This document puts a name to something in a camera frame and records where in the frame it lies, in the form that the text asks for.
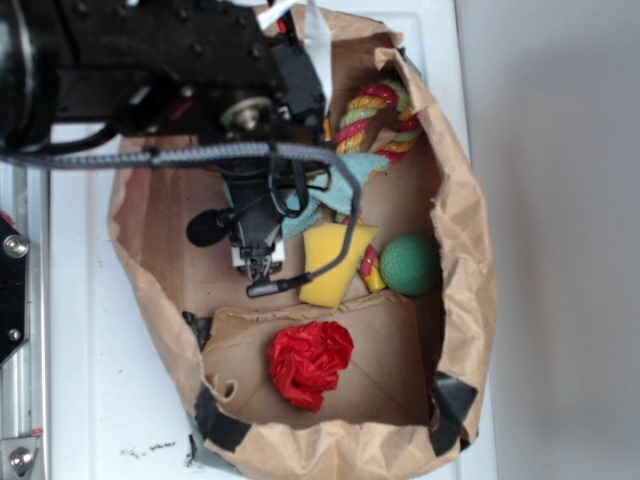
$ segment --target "black tape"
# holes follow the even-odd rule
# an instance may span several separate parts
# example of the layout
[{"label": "black tape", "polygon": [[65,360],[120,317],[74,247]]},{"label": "black tape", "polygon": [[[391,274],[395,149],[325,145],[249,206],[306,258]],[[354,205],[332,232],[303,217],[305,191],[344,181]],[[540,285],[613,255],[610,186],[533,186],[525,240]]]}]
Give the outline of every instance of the black tape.
[{"label": "black tape", "polygon": [[440,456],[458,442],[464,445],[460,438],[462,422],[478,396],[478,389],[446,373],[436,372],[432,394],[440,410],[440,422],[431,432],[431,444],[436,455]]},{"label": "black tape", "polygon": [[193,330],[194,335],[198,339],[200,351],[203,351],[205,345],[211,338],[211,324],[213,323],[213,318],[198,318],[191,312],[182,312],[182,317],[187,322],[187,325],[191,327],[191,330]]},{"label": "black tape", "polygon": [[251,424],[225,415],[208,388],[203,387],[196,402],[196,423],[204,438],[218,447],[235,452],[251,429]]},{"label": "black tape", "polygon": [[185,465],[187,467],[193,467],[194,463],[197,463],[207,467],[216,468],[218,470],[223,470],[225,472],[232,473],[241,477],[242,474],[236,467],[227,462],[217,453],[212,452],[204,446],[204,438],[202,438],[202,435],[200,434],[200,432],[198,432],[198,427],[191,417],[189,417],[189,423],[191,424],[191,430],[193,433],[189,435],[191,453],[187,455]]}]

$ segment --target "bolt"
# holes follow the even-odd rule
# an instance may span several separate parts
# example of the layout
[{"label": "bolt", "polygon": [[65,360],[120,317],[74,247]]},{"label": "bolt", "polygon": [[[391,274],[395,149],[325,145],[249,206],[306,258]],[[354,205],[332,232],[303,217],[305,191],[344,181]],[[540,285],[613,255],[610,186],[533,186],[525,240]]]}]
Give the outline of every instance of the bolt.
[{"label": "bolt", "polygon": [[90,8],[87,2],[85,2],[84,0],[78,0],[73,5],[73,10],[74,12],[76,12],[77,15],[81,17],[86,17],[87,15],[89,15]]},{"label": "bolt", "polygon": [[259,43],[254,43],[251,47],[251,56],[256,59],[262,57],[262,46]]},{"label": "bolt", "polygon": [[189,49],[191,50],[191,53],[198,57],[204,53],[204,47],[200,42],[193,42]]},{"label": "bolt", "polygon": [[195,93],[196,93],[196,89],[191,85],[185,85],[180,90],[180,95],[182,95],[184,98],[191,98]]},{"label": "bolt", "polygon": [[118,17],[120,20],[126,20],[129,16],[129,12],[127,11],[127,7],[124,5],[117,5],[113,9],[113,14]]},{"label": "bolt", "polygon": [[33,464],[33,455],[24,447],[16,448],[9,456],[9,464],[19,477],[23,477]]},{"label": "bolt", "polygon": [[173,13],[183,22],[189,20],[189,10],[187,10],[187,7],[176,5],[176,8],[173,9]]},{"label": "bolt", "polygon": [[22,258],[29,251],[29,242],[22,235],[9,235],[5,238],[2,249],[8,257]]},{"label": "bolt", "polygon": [[236,114],[234,121],[244,128],[247,132],[251,132],[258,127],[260,120],[260,112],[257,108],[245,108]]},{"label": "bolt", "polygon": [[247,16],[244,13],[241,13],[240,15],[238,15],[238,19],[236,21],[238,22],[238,25],[240,25],[241,27],[246,27],[247,24],[249,23],[249,20],[247,19]]},{"label": "bolt", "polygon": [[22,338],[22,332],[17,328],[13,328],[9,330],[9,340],[11,340],[12,342],[17,342],[21,338]]}]

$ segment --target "yellow sponge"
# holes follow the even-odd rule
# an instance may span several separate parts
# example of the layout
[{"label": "yellow sponge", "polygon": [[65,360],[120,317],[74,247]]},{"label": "yellow sponge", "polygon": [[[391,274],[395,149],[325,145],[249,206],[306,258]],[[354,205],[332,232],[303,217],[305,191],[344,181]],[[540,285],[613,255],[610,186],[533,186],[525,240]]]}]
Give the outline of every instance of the yellow sponge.
[{"label": "yellow sponge", "polygon": [[[357,226],[347,257],[334,269],[304,285],[300,290],[300,300],[321,307],[340,305],[360,265],[362,255],[377,231],[378,227]],[[338,256],[346,232],[346,225],[337,223],[326,223],[304,232],[307,272],[326,265]]]}]

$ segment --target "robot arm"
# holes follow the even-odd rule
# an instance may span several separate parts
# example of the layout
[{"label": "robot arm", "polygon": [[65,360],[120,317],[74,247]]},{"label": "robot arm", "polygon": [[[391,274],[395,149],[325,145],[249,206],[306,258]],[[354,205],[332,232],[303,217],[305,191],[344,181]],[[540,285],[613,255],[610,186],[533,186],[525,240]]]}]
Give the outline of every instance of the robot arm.
[{"label": "robot arm", "polygon": [[[6,160],[51,168],[126,166],[122,157],[92,163],[60,155],[117,134],[195,135],[200,157],[183,152],[177,165],[202,166],[204,154],[220,169],[233,207],[198,215],[189,239],[205,247],[229,236],[251,280],[249,296],[306,283],[318,273],[271,282],[278,267],[272,256],[283,219],[306,206],[307,180],[340,162],[323,145],[322,85],[287,23],[287,34],[267,37],[252,9],[219,0],[2,2],[0,152]],[[64,122],[104,128],[76,142],[51,143],[51,127]],[[220,145],[228,148],[207,150]],[[246,155],[237,153],[242,145],[252,146]],[[308,155],[284,155],[282,145],[309,148]],[[235,153],[213,156],[222,150]],[[176,166],[163,163],[162,152],[145,154],[148,163],[144,154],[136,157],[142,164]],[[349,179],[346,167],[341,173]],[[357,211],[355,179],[352,186]],[[298,211],[285,205],[294,193]]]}]

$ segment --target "metal bracket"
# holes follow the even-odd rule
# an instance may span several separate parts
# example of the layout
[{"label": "metal bracket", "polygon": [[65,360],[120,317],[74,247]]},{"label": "metal bracket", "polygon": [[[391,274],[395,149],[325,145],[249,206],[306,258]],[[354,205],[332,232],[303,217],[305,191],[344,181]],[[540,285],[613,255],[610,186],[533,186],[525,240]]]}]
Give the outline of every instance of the metal bracket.
[{"label": "metal bracket", "polygon": [[30,480],[43,476],[38,437],[0,440],[0,471],[3,480]]},{"label": "metal bracket", "polygon": [[26,279],[29,243],[0,217],[0,366],[27,337]]}]

